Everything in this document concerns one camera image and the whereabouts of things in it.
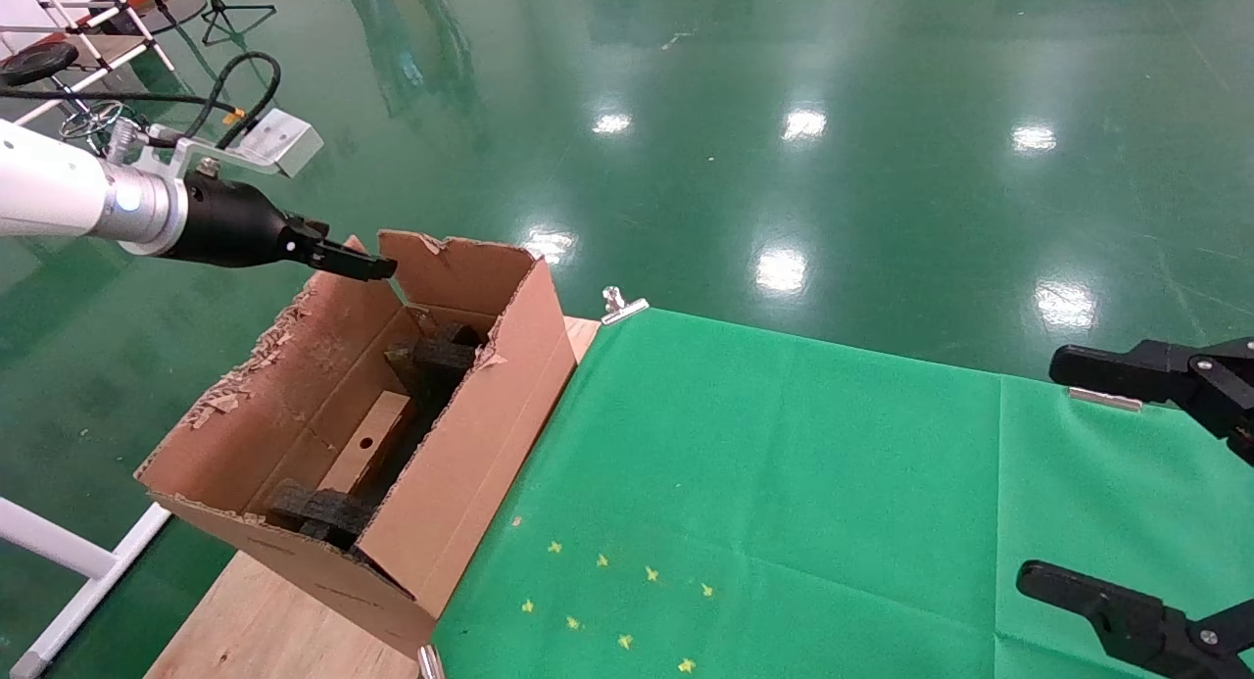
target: white frame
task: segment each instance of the white frame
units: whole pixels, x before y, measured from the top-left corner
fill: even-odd
[[[9,679],[36,679],[56,658],[113,585],[130,569],[148,542],[157,536],[169,511],[153,503],[118,542],[113,551],[93,545],[59,525],[0,498],[0,540],[71,569],[87,576],[87,582],[53,619],[26,654],[9,670]]]
[[[125,3],[125,0],[118,0],[118,1],[120,1],[122,4]],[[75,29],[75,28],[79,29],[79,30],[82,30],[82,28],[93,28],[95,25],[99,25],[100,23],[104,23],[105,20],[117,16],[123,10],[123,6],[120,4],[115,4],[109,10],[105,10],[104,13],[94,15],[92,19],[89,19],[87,23],[84,23],[82,28],[79,28],[78,23],[75,21],[75,19],[65,9],[66,8],[88,9],[89,6],[90,8],[103,8],[103,1],[94,1],[94,3],[68,1],[68,3],[63,3],[63,1],[58,1],[58,0],[35,0],[35,3],[39,4],[40,9],[44,10],[44,14],[48,15],[49,21],[53,24],[51,26],[39,28],[39,26],[28,26],[28,25],[0,25],[0,34],[3,34],[5,31],[10,31],[10,33],[64,33],[65,30]],[[144,26],[144,21],[143,21],[143,19],[139,18],[139,14],[135,13],[135,9],[133,6],[127,5],[124,8],[124,10],[125,10],[127,15],[130,16],[132,23],[134,23],[135,26],[139,28],[139,34],[144,38],[144,41],[139,43],[138,45],[135,45],[133,48],[130,48],[129,50],[125,50],[125,53],[123,53],[122,55],[119,55],[117,59],[107,59],[105,61],[109,64],[109,67],[102,67],[102,68],[97,69],[95,72],[89,73],[87,77],[84,77],[83,79],[80,79],[79,82],[76,82],[75,84],[73,84],[70,87],[71,92],[82,92],[83,89],[85,89],[85,88],[90,87],[92,84],[99,82],[105,75],[108,75],[109,72],[112,72],[112,69],[109,69],[110,67],[120,67],[123,64],[129,63],[130,59],[138,58],[149,46],[152,46],[153,51],[157,53],[157,56],[161,58],[162,64],[166,65],[166,69],[169,69],[171,72],[174,70],[174,64],[171,63],[171,60],[169,60],[168,56],[166,56],[166,50],[161,49],[161,44],[153,38],[152,33],[148,31],[148,28]],[[84,48],[87,48],[87,50],[89,50],[89,53],[92,54],[92,56],[94,59],[98,59],[98,60],[103,59],[102,55],[100,55],[100,50],[95,49],[95,45],[92,44],[92,40],[89,39],[89,36],[85,33],[76,33],[76,35],[78,35],[79,41],[83,44]],[[14,123],[18,124],[18,126],[25,126],[26,123],[30,123],[31,120],[35,120],[35,118],[39,118],[44,113],[48,113],[48,110],[50,108],[55,107],[58,103],[60,103],[60,102],[59,100],[44,102],[43,104],[40,104],[38,108],[35,108],[30,113],[26,113],[25,115],[23,115],[18,120],[14,120]]]

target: wooden table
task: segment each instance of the wooden table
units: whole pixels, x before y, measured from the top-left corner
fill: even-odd
[[[582,359],[601,326],[567,318]],[[418,664],[236,553],[144,679],[416,679]]]

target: tripod stand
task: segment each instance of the tripod stand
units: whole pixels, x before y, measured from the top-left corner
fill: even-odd
[[[226,16],[228,10],[266,10],[267,13],[256,19],[252,25],[248,25],[243,30],[236,30],[234,26],[231,25],[231,20]],[[201,44],[209,46],[236,39],[238,35],[243,35],[248,30],[261,25],[267,18],[276,13],[278,13],[278,9],[272,5],[227,5],[223,0],[209,0],[209,10],[201,15],[201,20],[208,23],[208,28],[204,30],[204,36],[201,38]],[[224,28],[218,24],[219,18],[226,21],[227,25]],[[213,30],[224,33],[226,36],[219,40],[209,41],[209,35],[213,34]]]

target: green epoxy floor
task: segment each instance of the green epoxy floor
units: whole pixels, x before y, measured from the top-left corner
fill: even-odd
[[[247,181],[341,237],[528,242],[574,315],[617,284],[1033,378],[1062,343],[1254,333],[1254,0],[228,1],[278,5],[245,44],[326,139]],[[0,493],[112,546],[134,466],[305,274],[0,241]],[[174,523],[51,675],[143,674],[229,553]],[[78,581],[0,569],[8,666]]]

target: metal clip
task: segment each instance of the metal clip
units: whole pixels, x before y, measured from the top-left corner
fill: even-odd
[[[445,679],[444,664],[440,663],[440,653],[435,651],[435,645],[423,645],[418,650],[418,675],[421,679]]]
[[[601,318],[601,323],[606,326],[616,321],[622,321],[632,314],[645,311],[648,309],[648,300],[638,299],[631,304],[623,300],[622,290],[618,287],[606,287],[601,290],[601,296],[606,297],[606,314]]]
[[[1096,390],[1086,390],[1083,388],[1067,388],[1067,394],[1072,399],[1091,402],[1095,404],[1104,404],[1106,407],[1114,407],[1115,409],[1125,409],[1127,412],[1141,412],[1142,403],[1132,398],[1124,398],[1120,395],[1110,395],[1106,393],[1099,393]]]

